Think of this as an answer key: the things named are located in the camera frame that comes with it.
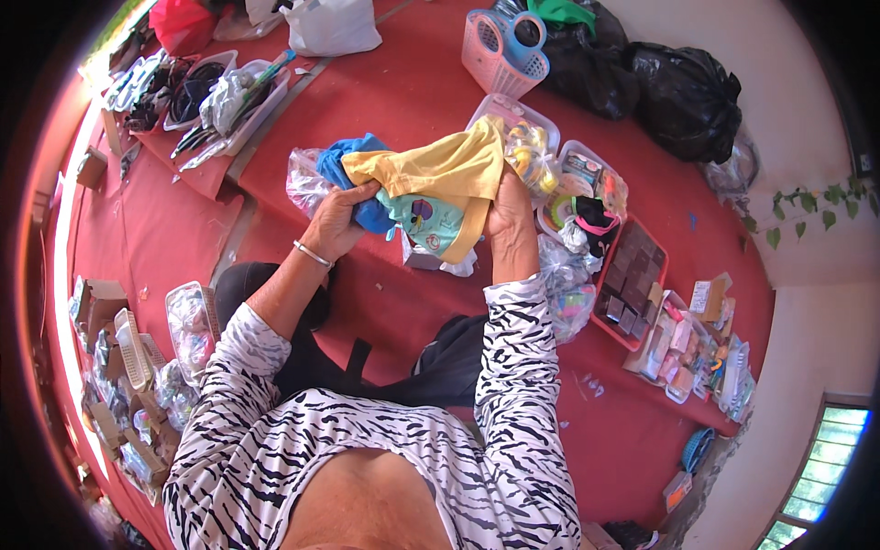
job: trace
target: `sleeve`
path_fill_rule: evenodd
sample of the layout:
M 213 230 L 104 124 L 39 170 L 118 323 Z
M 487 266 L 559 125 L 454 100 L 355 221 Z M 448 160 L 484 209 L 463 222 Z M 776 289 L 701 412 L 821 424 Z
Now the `sleeve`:
M 247 304 L 230 319 L 205 374 L 199 403 L 183 430 L 162 490 L 165 521 L 177 547 L 198 537 L 229 457 L 251 426 L 279 397 L 272 378 L 290 355 L 290 342 Z
M 577 547 L 580 521 L 556 423 L 560 382 L 540 275 L 484 290 L 489 320 L 474 416 L 506 507 L 530 515 L 542 544 Z

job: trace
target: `blue basket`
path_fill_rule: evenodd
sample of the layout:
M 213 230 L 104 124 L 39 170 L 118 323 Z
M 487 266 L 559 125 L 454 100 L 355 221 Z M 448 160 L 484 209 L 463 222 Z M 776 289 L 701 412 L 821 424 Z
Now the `blue basket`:
M 685 449 L 681 452 L 681 464 L 685 467 L 685 472 L 696 472 L 700 460 L 706 455 L 706 451 L 714 439 L 715 429 L 705 428 L 693 432 L 685 444 Z

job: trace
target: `red plastic bag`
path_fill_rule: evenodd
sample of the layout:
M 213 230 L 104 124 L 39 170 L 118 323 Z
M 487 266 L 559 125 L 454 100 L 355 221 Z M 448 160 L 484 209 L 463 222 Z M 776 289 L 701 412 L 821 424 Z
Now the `red plastic bag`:
M 150 9 L 150 28 L 168 55 L 202 51 L 214 35 L 217 16 L 196 0 L 158 0 Z

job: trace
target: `white wall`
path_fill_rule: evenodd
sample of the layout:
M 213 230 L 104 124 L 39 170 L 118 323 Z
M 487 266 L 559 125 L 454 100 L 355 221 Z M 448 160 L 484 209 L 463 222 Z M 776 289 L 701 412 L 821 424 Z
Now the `white wall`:
M 750 199 L 759 227 L 777 223 L 776 191 L 816 190 L 851 173 L 847 139 L 831 88 L 800 27 L 775 0 L 605 0 L 630 40 L 706 49 L 739 78 L 738 104 L 762 169 Z M 792 209 L 791 218 L 796 214 Z M 827 233 L 817 214 L 781 227 L 774 251 L 756 237 L 774 287 L 880 280 L 880 221 L 862 204 L 853 221 L 844 209 Z
M 880 361 L 880 282 L 776 291 L 755 408 L 683 550 L 746 550 L 782 501 L 823 392 L 870 394 Z

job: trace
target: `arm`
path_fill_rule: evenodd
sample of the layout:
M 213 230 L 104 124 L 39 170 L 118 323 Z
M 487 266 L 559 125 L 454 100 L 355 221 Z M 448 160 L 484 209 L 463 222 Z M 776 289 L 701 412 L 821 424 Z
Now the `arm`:
M 301 242 L 318 256 L 338 260 L 363 235 L 350 225 L 352 206 L 372 197 L 378 184 L 331 193 Z M 190 415 L 162 491 L 165 521 L 179 546 L 198 538 L 198 515 L 223 483 L 230 455 L 278 398 L 272 379 L 290 355 L 299 317 L 326 268 L 294 248 L 272 277 L 230 319 L 202 378 L 202 395 Z
M 511 506 L 536 506 L 544 541 L 580 538 L 575 490 L 556 422 L 560 383 L 556 339 L 539 273 L 538 240 L 525 186 L 502 179 L 487 227 L 493 286 L 474 416 L 486 441 L 486 459 L 499 492 Z

